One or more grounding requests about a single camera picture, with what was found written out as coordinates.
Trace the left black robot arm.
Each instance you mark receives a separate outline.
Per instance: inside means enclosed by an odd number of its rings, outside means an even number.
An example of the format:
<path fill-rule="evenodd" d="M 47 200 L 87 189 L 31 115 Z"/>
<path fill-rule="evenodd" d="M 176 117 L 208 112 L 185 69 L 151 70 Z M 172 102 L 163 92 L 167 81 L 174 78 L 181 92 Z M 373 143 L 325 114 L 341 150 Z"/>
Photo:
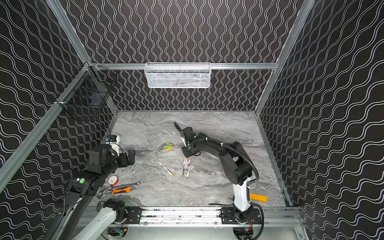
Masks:
<path fill-rule="evenodd" d="M 64 202 L 44 237 L 45 240 L 68 240 L 106 178 L 118 168 L 135 164 L 135 150 L 120 153 L 111 145 L 100 144 L 88 153 L 88 165 L 71 178 L 64 192 Z"/>

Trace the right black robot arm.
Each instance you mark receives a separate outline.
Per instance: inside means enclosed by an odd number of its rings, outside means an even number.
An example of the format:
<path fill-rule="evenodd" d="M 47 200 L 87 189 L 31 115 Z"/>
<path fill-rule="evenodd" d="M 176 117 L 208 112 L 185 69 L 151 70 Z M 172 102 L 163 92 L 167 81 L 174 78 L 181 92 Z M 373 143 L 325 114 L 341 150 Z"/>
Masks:
<path fill-rule="evenodd" d="M 183 140 L 182 151 L 186 158 L 207 152 L 220 160 L 227 179 L 233 184 L 235 220 L 240 223 L 250 220 L 254 210 L 250 184 L 257 182 L 260 176 L 243 146 L 239 142 L 228 144 L 203 133 L 195 134 L 191 127 L 181 129 L 177 123 L 175 127 Z"/>

